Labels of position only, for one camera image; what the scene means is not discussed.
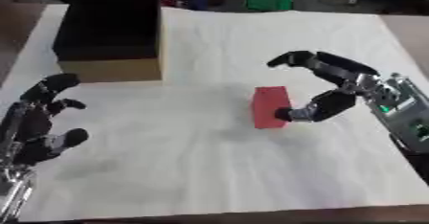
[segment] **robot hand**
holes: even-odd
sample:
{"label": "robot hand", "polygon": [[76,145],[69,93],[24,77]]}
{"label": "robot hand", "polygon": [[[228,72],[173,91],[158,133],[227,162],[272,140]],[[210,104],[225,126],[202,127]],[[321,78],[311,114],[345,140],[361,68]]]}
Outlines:
{"label": "robot hand", "polygon": [[377,71],[350,59],[324,52],[312,54],[308,51],[297,51],[288,52],[267,63],[268,67],[281,64],[307,68],[316,77],[329,81],[337,87],[313,98],[302,109],[279,108],[275,117],[280,120],[323,121],[353,107],[357,96],[395,99],[395,90],[380,80]]}
{"label": "robot hand", "polygon": [[73,74],[47,77],[10,107],[0,124],[0,161],[3,167],[10,164],[34,166],[56,158],[65,149],[88,139],[88,133],[81,128],[72,129],[61,136],[48,135],[53,116],[67,107],[86,107],[75,100],[54,101],[58,93],[78,84],[79,79]]}
{"label": "robot hand", "polygon": [[80,101],[54,101],[58,93],[78,84],[72,74],[47,77],[25,92],[0,123],[0,223],[15,221],[34,191],[32,166],[88,139],[81,128],[61,136],[48,135],[53,116],[67,107],[85,108]]}

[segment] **white paper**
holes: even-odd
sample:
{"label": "white paper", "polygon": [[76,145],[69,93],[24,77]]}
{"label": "white paper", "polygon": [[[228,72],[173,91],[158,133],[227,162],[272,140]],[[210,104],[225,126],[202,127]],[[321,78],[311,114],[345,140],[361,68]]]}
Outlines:
{"label": "white paper", "polygon": [[[50,47],[64,11],[44,12],[2,100],[58,70]],[[266,67],[292,50],[399,71],[429,91],[378,17],[163,9],[163,20],[164,83],[83,84],[62,95],[88,108],[59,115],[53,132],[82,127],[91,137],[36,168],[22,220],[429,203],[428,188],[362,102],[323,123],[252,125],[256,86],[285,85],[296,106],[333,88],[304,69]]]}

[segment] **robotic thumb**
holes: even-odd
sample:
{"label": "robotic thumb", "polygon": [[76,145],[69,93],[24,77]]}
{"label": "robotic thumb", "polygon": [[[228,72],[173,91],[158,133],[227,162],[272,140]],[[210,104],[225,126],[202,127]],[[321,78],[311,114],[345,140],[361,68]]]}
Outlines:
{"label": "robotic thumb", "polygon": [[86,130],[82,128],[75,128],[64,134],[64,146],[66,148],[80,145],[84,141],[88,140],[89,135]]}

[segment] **brown box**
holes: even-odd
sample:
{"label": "brown box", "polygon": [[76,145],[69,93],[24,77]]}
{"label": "brown box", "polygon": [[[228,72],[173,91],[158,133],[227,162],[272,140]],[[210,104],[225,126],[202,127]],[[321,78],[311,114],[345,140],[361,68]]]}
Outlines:
{"label": "brown box", "polygon": [[82,82],[162,79],[159,0],[75,0],[54,51]]}

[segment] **red block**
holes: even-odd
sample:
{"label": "red block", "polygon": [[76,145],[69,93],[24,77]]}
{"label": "red block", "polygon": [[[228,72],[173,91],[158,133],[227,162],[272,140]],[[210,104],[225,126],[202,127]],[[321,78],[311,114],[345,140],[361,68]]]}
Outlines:
{"label": "red block", "polygon": [[286,122],[274,117],[280,107],[290,107],[290,100],[284,86],[257,87],[252,101],[255,128],[281,128]]}

